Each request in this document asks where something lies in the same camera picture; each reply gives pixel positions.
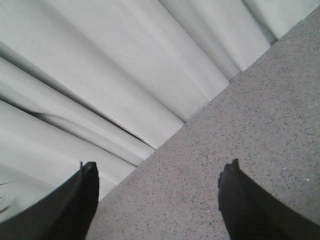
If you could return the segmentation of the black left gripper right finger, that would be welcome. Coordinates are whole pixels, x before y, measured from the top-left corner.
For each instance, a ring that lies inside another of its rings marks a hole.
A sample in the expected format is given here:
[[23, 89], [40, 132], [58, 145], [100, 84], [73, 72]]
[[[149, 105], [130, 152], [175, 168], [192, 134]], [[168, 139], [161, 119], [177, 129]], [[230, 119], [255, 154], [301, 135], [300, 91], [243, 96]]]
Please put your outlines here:
[[241, 169], [238, 159], [218, 179], [218, 209], [232, 240], [318, 240], [320, 226], [287, 207]]

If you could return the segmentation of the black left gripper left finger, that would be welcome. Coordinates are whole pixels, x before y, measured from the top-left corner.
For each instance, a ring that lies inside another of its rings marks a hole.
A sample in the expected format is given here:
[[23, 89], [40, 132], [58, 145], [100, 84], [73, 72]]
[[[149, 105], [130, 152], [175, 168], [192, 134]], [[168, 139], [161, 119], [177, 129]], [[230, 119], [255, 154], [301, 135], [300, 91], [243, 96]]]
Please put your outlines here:
[[97, 164], [82, 164], [61, 186], [0, 224], [2, 240], [84, 240], [99, 200]]

